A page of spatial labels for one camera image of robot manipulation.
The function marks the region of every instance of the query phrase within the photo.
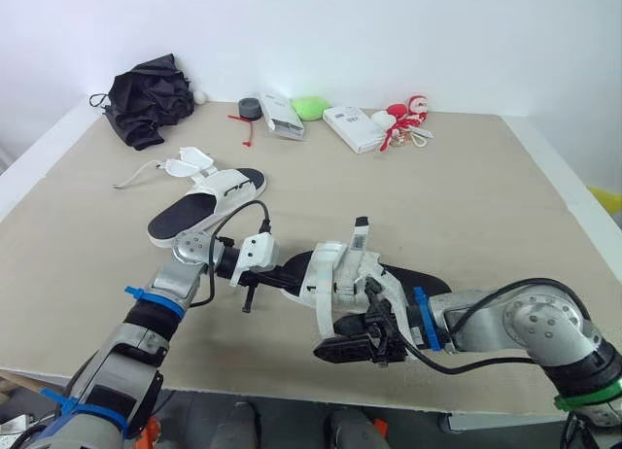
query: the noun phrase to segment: blue zip tie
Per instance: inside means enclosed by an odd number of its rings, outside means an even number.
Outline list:
[[[88,413],[90,415],[105,417],[121,427],[123,438],[126,438],[127,436],[127,420],[125,420],[119,412],[115,412],[114,410],[99,405],[93,405],[92,403],[78,403],[78,400],[75,397],[64,397],[49,388],[42,389],[41,395],[60,403],[60,413],[62,415]]]
[[[430,342],[430,347],[435,352],[439,352],[442,349],[440,348],[438,337],[436,337],[436,331],[434,330],[432,313],[430,312],[430,307],[428,306],[428,297],[421,287],[415,287],[414,291],[415,301],[419,305],[419,312],[421,313],[421,318],[424,320],[424,329],[426,330],[426,336]]]
[[[184,311],[184,308],[179,306],[173,300],[169,300],[168,298],[161,296],[161,295],[150,294],[149,292],[143,289],[137,289],[135,287],[130,287],[130,286],[127,286],[125,288],[125,291],[128,294],[131,294],[137,300],[147,300],[147,301],[150,301],[151,303],[157,303],[158,305],[165,306],[169,310],[173,311],[173,313],[175,313],[177,316],[179,316],[180,320],[184,319],[184,315],[186,314],[186,312]]]

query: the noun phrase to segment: red string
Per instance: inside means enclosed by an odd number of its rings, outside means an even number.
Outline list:
[[[230,119],[234,119],[236,121],[244,121],[249,125],[250,127],[249,139],[248,141],[243,141],[242,145],[248,148],[253,146],[253,122],[249,121],[248,119],[244,119],[243,117],[237,117],[237,116],[227,116],[227,117],[229,117]]]

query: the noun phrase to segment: yellow object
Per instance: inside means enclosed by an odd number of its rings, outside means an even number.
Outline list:
[[[599,203],[603,205],[605,210],[613,215],[618,211],[622,211],[622,194],[609,193],[608,191],[588,187],[588,189],[596,196]]]

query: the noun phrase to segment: white wall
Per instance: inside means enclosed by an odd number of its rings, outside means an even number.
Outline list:
[[[211,98],[264,86],[386,107],[532,115],[584,181],[622,191],[621,0],[0,0],[0,143],[173,52]]]

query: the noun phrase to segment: table surface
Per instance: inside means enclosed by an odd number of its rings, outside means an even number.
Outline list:
[[[179,147],[210,153],[220,168],[254,167],[267,176],[282,260],[322,240],[349,240],[355,217],[369,216],[368,248],[381,260],[428,272],[453,290],[497,287],[546,276],[572,286],[605,337],[620,348],[620,283],[564,201],[503,120],[431,114],[424,149],[355,155],[321,122],[305,142],[281,139],[256,122],[226,117],[210,103],[173,127],[163,145],[135,152],[104,118],[58,161],[0,224],[0,367],[71,375],[124,318],[126,285],[143,286],[170,257],[151,245],[149,220],[190,188],[154,171],[126,190],[112,184]],[[248,210],[225,231],[238,241],[257,229]],[[207,292],[207,280],[198,297]],[[315,359],[313,310],[264,287],[254,312],[244,291],[220,282],[217,299],[191,310],[162,367],[165,386],[335,402],[452,411],[556,414],[555,389],[535,366],[505,364],[444,376],[420,363],[381,369]],[[517,355],[508,351],[495,355]],[[490,355],[435,358],[447,365]]]

